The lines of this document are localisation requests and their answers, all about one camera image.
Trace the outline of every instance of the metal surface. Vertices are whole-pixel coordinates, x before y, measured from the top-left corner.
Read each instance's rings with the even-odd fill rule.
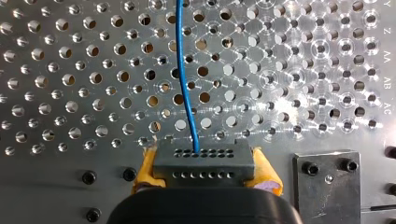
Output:
[[[293,153],[350,148],[361,154],[361,206],[396,204],[384,191],[396,169],[384,153],[396,146],[394,5],[186,0],[203,144],[261,146],[290,201]],[[0,0],[1,221],[82,223],[98,207],[104,223],[153,135],[191,142],[174,13],[174,0]]]
[[[153,174],[167,187],[243,187],[254,178],[254,161],[248,140],[234,144],[202,145],[199,154],[191,145],[159,142]]]
[[[360,165],[352,151],[295,156],[295,206],[305,224],[361,223]]]

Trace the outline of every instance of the cable insulation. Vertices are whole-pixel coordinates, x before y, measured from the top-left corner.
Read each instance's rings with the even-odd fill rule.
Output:
[[[184,107],[186,108],[187,118],[189,120],[192,144],[195,153],[199,153],[200,144],[197,129],[195,126],[194,115],[191,111],[191,101],[189,91],[187,90],[186,71],[184,68],[183,58],[183,0],[177,0],[176,7],[176,40],[177,40],[177,66],[178,76],[180,79],[181,93],[183,95]]]

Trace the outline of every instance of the hole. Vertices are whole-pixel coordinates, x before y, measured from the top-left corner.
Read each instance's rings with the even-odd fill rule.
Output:
[[[60,144],[58,145],[58,150],[59,150],[60,152],[66,152],[66,151],[67,151],[67,144],[66,144],[66,143],[60,143]]]
[[[18,132],[15,134],[15,140],[19,143],[25,143],[27,141],[27,134],[23,132]]]
[[[231,16],[233,15],[233,13],[231,12],[230,9],[228,8],[224,8],[221,10],[220,12],[220,17],[224,20],[227,21],[231,18]]]
[[[186,121],[180,119],[180,120],[176,121],[175,127],[176,127],[176,130],[178,130],[179,132],[181,132],[181,131],[183,131],[184,129],[186,129],[187,123],[186,123]]]
[[[187,87],[189,88],[189,90],[193,90],[195,88],[195,83],[194,82],[189,82]]]
[[[114,27],[121,27],[123,25],[123,19],[119,15],[115,15],[111,18],[111,24]]]
[[[202,92],[200,95],[199,95],[199,100],[202,102],[202,103],[208,103],[209,102],[209,100],[210,100],[210,95],[209,95],[209,93],[207,93],[207,92]]]
[[[88,91],[87,88],[81,88],[78,90],[78,95],[84,98],[84,97],[88,97],[90,95],[90,92]]]
[[[170,85],[169,85],[169,83],[163,83],[163,84],[161,84],[161,87],[160,87],[160,91],[161,92],[168,92],[168,91],[170,91],[170,89],[171,89],[171,87],[170,87]]]
[[[201,66],[198,68],[198,75],[200,77],[206,77],[209,74],[209,69],[205,66]]]
[[[158,121],[154,121],[150,123],[148,128],[152,133],[157,133],[161,130],[161,124]]]
[[[374,68],[370,68],[370,69],[367,71],[367,75],[368,75],[369,77],[375,76],[375,75],[376,75],[376,70],[375,70]]]
[[[93,121],[93,116],[91,115],[84,115],[81,118],[81,122],[86,125],[91,124],[92,121]]]
[[[233,39],[227,36],[221,40],[221,44],[224,48],[228,49],[233,46]]]
[[[113,61],[112,60],[109,60],[109,59],[104,59],[103,61],[102,61],[102,66],[104,67],[104,68],[111,68],[112,66],[113,66]]]
[[[119,71],[117,73],[117,79],[119,82],[127,82],[129,80],[129,73],[125,71]]]
[[[102,82],[102,75],[100,75],[99,73],[92,73],[90,75],[90,82],[92,84],[99,84]]]
[[[55,133],[53,130],[44,130],[42,135],[45,141],[52,141],[53,139],[55,139]]]
[[[118,55],[122,55],[126,52],[126,47],[123,44],[116,44],[116,46],[114,46],[114,52]]]
[[[264,121],[264,118],[261,115],[253,115],[253,118],[251,119],[251,121],[253,122],[253,124],[259,125],[259,124],[262,124],[262,122]]]
[[[178,79],[178,69],[177,68],[174,68],[171,70],[171,76],[174,79]]]
[[[67,122],[67,120],[65,117],[57,117],[54,120],[55,126],[58,126],[58,127],[64,126],[66,124],[66,122]]]
[[[81,137],[81,130],[79,128],[71,128],[69,130],[69,137],[71,139],[78,139]]]
[[[341,116],[341,112],[338,109],[333,109],[330,111],[330,118],[339,119]]]
[[[353,63],[356,65],[362,65],[364,63],[364,57],[362,55],[356,55],[353,59]]]
[[[111,113],[108,116],[108,120],[110,120],[111,122],[117,122],[117,120],[119,120],[119,116],[116,113]]]
[[[162,28],[155,29],[155,30],[154,30],[154,34],[155,34],[157,37],[162,38],[162,37],[165,36],[165,30],[162,29]]]
[[[373,103],[376,100],[376,96],[371,94],[367,97],[368,102]]]
[[[134,133],[134,125],[131,123],[124,124],[122,131],[125,135],[131,135]]]
[[[43,103],[38,107],[38,112],[40,112],[40,114],[42,115],[48,115],[52,110],[52,107],[47,104],[47,103]]]
[[[366,114],[366,111],[365,111],[365,109],[363,108],[363,107],[358,107],[358,108],[356,108],[356,110],[355,110],[355,116],[356,117],[363,117],[364,115]]]
[[[154,46],[151,43],[149,43],[149,42],[144,42],[142,44],[142,50],[143,50],[144,53],[149,54],[152,51],[154,51]]]
[[[147,81],[152,81],[152,80],[154,80],[154,78],[155,78],[155,72],[154,72],[154,70],[147,70],[147,71],[145,72],[145,79],[146,79]]]
[[[175,24],[176,23],[176,15],[175,12],[169,12],[166,14],[166,20],[170,23],[170,24]]]
[[[236,117],[235,117],[235,116],[230,116],[230,117],[228,117],[228,118],[225,120],[225,122],[226,122],[226,124],[227,124],[230,128],[235,127],[236,124],[237,124],[237,121],[236,121]]]
[[[8,156],[13,156],[13,155],[15,155],[15,148],[14,147],[6,147],[5,153]]]
[[[191,33],[192,33],[192,29],[190,27],[187,26],[183,27],[183,35],[188,36],[191,35]]]
[[[344,127],[345,131],[350,131],[352,129],[352,123],[351,122],[345,122]]]
[[[78,71],[82,71],[85,69],[85,63],[83,61],[76,62],[76,69]]]
[[[370,128],[375,128],[375,126],[376,126],[376,121],[373,120],[373,119],[369,120],[369,127]]]
[[[38,21],[29,21],[27,27],[32,33],[38,33],[41,30],[41,24]]]
[[[376,17],[374,15],[368,16],[366,21],[368,23],[374,23],[374,22],[376,22]]]
[[[150,4],[151,8],[153,8],[153,9],[159,10],[159,9],[163,8],[163,2],[161,0],[151,0],[150,3],[151,3]]]
[[[234,91],[226,91],[224,97],[226,101],[231,102],[236,98],[236,94]]]
[[[42,49],[34,49],[32,51],[32,58],[36,61],[44,59],[44,51]]]
[[[208,129],[212,126],[212,120],[208,118],[204,118],[201,120],[201,126],[204,129]]]
[[[66,111],[69,113],[76,113],[78,111],[78,104],[74,101],[67,102]]]
[[[68,47],[61,47],[61,49],[59,49],[59,55],[63,59],[68,59],[72,56],[72,50]]]
[[[356,39],[361,39],[364,37],[364,31],[361,28],[356,28],[353,31],[353,37],[355,37]]]
[[[73,75],[66,74],[64,75],[64,77],[62,77],[62,82],[64,83],[65,86],[73,86],[76,80]]]
[[[317,24],[317,26],[323,26],[324,25],[324,20],[322,18],[317,18],[316,24]]]
[[[128,2],[124,3],[124,9],[125,9],[125,11],[134,10],[134,3],[131,2],[131,1],[128,1]]]
[[[151,18],[149,17],[149,14],[141,14],[138,19],[140,24],[142,25],[149,25],[149,23],[151,22]]]
[[[201,10],[194,11],[193,16],[194,16],[194,20],[197,22],[201,22],[205,19],[205,14]]]
[[[96,21],[91,17],[85,18],[84,21],[82,21],[82,23],[84,24],[84,27],[89,30],[95,28],[96,26]]]
[[[127,33],[128,39],[137,39],[138,38],[138,33],[136,30],[130,30]]]
[[[93,101],[93,109],[96,111],[102,111],[105,109],[105,102],[103,102],[103,100],[101,99],[96,99]]]
[[[10,89],[12,89],[12,90],[16,90],[17,88],[20,87],[20,82],[19,82],[15,77],[11,78],[11,79],[8,81],[7,84],[8,84],[8,87],[9,87]]]
[[[364,83],[358,81],[358,82],[355,83],[354,89],[355,89],[355,91],[363,91],[364,87],[365,87]]]
[[[175,105],[182,105],[183,102],[184,102],[184,100],[183,100],[183,96],[182,96],[182,95],[176,94],[176,95],[174,96],[174,103],[175,103]]]
[[[184,57],[184,62],[186,62],[186,63],[192,63],[193,61],[194,61],[194,58],[190,54],[188,54]]]
[[[98,5],[96,6],[96,10],[97,10],[99,13],[104,13],[104,12],[106,12],[106,11],[107,11],[107,4],[106,4],[106,3],[100,3],[100,4],[98,4]]]
[[[120,106],[122,107],[122,109],[129,109],[132,106],[132,100],[124,97],[120,100]]]
[[[154,107],[158,104],[158,98],[156,96],[150,96],[148,98],[148,105]]]
[[[142,92],[143,87],[142,86],[134,86],[134,93],[140,93]]]
[[[159,65],[167,64],[167,63],[168,63],[168,59],[166,58],[166,56],[160,56],[160,57],[158,57],[158,59],[157,59],[157,63],[158,63]]]
[[[344,17],[341,19],[341,23],[343,25],[348,25],[350,23],[350,18],[349,17]]]
[[[206,40],[204,39],[199,39],[195,42],[195,47],[198,48],[199,50],[204,50],[206,49]]]
[[[69,23],[64,19],[59,19],[56,21],[56,28],[60,31],[65,31],[69,28]]]
[[[326,132],[327,131],[327,125],[326,124],[319,124],[319,130],[321,132]]]

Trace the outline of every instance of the blue cable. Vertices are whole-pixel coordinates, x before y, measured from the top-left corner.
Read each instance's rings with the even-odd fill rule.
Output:
[[[186,71],[184,69],[184,59],[183,59],[183,0],[177,0],[176,6],[176,42],[177,42],[177,66],[178,66],[178,76],[180,79],[181,93],[183,94],[184,107],[186,108],[187,118],[189,120],[190,131],[192,136],[192,144],[195,153],[199,153],[199,138],[197,129],[195,127],[194,115],[191,111],[191,102],[189,91],[187,90],[186,81]]]

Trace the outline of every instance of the perforated metal plate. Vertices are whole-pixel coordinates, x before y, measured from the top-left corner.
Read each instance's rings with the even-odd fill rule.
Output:
[[[361,206],[396,204],[394,4],[186,0],[202,141],[262,146],[288,200],[293,153],[357,150]],[[190,141],[174,23],[174,0],[0,0],[1,221],[104,223],[153,135]]]

